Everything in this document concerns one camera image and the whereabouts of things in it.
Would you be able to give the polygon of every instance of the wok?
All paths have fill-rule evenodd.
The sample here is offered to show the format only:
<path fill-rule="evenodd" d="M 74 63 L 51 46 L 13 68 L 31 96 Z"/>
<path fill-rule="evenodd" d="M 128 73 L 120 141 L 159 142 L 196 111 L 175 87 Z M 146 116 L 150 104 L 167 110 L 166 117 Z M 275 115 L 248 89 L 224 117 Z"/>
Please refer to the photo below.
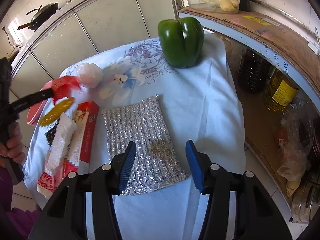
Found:
<path fill-rule="evenodd" d="M 55 14 L 58 9 L 58 3 L 49 3 L 46 6 L 42 8 L 41 7 L 42 5 L 40 6 L 40 8 L 33 9 L 28 12 L 27 15 L 31 12 L 37 11 L 37 13 L 32 17 L 31 22 L 19 26 L 17 28 L 17 31 L 26 27 L 29 27 L 29 29 L 36 31 L 42 24 L 44 24 L 47 19 Z"/>

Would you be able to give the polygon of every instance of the red packaging box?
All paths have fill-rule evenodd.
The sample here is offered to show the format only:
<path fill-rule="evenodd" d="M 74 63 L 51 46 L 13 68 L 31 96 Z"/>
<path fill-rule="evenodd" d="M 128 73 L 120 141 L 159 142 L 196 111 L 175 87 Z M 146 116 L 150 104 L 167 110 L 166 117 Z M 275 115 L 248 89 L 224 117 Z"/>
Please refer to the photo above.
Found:
<path fill-rule="evenodd" d="M 69 172 L 75 171 L 79 175 L 89 173 L 92 139 L 98 112 L 99 106 L 94 101 L 78 105 L 73 118 L 77 129 L 72 135 L 63 165 L 53 177 L 43 172 L 37 182 L 37 191 L 47 199 L 52 196 Z"/>

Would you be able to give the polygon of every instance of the red label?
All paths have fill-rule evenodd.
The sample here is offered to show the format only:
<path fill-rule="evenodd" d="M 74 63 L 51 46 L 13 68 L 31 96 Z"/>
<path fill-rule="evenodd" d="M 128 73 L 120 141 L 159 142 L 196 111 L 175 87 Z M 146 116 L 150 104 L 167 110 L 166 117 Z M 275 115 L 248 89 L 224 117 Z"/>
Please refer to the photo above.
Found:
<path fill-rule="evenodd" d="M 94 128 L 99 112 L 99 106 L 94 101 L 79 104 L 78 110 L 89 112 L 89 117 L 84 128 L 84 136 L 81 145 L 80 160 L 90 163 L 91 146 L 94 134 Z"/>

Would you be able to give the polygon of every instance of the kitchen shelf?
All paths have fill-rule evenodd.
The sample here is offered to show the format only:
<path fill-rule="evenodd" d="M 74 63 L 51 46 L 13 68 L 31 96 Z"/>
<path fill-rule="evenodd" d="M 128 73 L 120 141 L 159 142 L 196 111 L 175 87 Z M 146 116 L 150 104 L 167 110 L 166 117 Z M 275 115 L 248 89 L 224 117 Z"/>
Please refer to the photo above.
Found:
<path fill-rule="evenodd" d="M 249 94 L 236 85 L 236 92 L 242 104 L 244 115 L 245 140 L 262 161 L 289 206 L 291 198 L 287 197 L 287 180 L 277 173 L 280 167 L 279 147 L 274 140 L 274 133 L 280 126 L 281 114 L 268 111 L 262 93 Z"/>
<path fill-rule="evenodd" d="M 203 27 L 222 33 L 252 48 L 288 74 L 320 112 L 320 60 L 302 36 L 269 16 L 257 12 L 218 14 L 189 7 L 179 17 L 193 16 Z"/>

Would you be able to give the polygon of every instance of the finger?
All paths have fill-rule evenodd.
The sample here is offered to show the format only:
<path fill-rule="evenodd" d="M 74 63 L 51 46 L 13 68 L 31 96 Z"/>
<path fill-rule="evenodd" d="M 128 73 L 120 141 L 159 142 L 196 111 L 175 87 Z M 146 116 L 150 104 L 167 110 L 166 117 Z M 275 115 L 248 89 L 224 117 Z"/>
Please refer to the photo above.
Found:
<path fill-rule="evenodd" d="M 18 131 L 16 130 L 18 127 L 18 123 L 17 122 L 13 122 L 11 124 L 8 125 L 8 132 L 9 132 L 9 137 L 13 137 L 18 135 Z"/>
<path fill-rule="evenodd" d="M 25 159 L 25 154 L 21 152 L 19 155 L 13 158 L 13 161 L 16 163 L 23 163 L 24 159 Z"/>
<path fill-rule="evenodd" d="M 8 156 L 8 150 L 2 143 L 0 143 L 0 155 L 3 157 Z"/>
<path fill-rule="evenodd" d="M 20 134 L 20 125 L 17 122 L 15 122 L 14 128 L 13 128 L 13 135 L 17 136 L 19 134 Z"/>
<path fill-rule="evenodd" d="M 22 143 L 19 143 L 16 147 L 8 151 L 8 157 L 13 159 L 17 157 L 22 152 L 22 150 L 23 150 L 23 145 Z"/>
<path fill-rule="evenodd" d="M 15 137 L 10 138 L 10 139 L 7 141 L 7 147 L 8 147 L 9 149 L 12 149 L 12 148 L 18 146 L 18 144 L 21 142 L 21 139 L 22 139 L 22 135 L 21 135 L 21 134 L 15 136 Z"/>

